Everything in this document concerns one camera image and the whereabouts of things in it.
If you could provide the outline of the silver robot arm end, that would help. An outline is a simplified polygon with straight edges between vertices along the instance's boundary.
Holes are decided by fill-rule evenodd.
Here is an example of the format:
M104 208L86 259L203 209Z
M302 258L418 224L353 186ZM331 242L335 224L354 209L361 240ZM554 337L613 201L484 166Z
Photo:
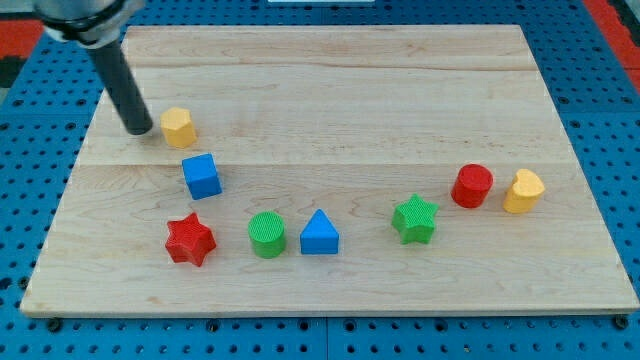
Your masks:
M144 6L144 0L34 0L33 13L54 40L97 49L117 40Z

